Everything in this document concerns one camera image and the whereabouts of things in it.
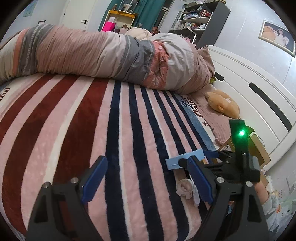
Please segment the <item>person's right forearm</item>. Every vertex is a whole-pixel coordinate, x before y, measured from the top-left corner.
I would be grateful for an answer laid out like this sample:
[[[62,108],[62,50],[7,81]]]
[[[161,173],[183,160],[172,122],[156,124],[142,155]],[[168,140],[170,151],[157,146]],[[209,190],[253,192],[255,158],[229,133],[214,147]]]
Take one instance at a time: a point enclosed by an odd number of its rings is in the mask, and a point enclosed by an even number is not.
[[[266,219],[269,240],[277,240],[283,233],[290,221],[290,215],[278,214],[276,211],[280,206],[278,198],[270,194],[262,182],[254,183],[254,188],[261,203]]]

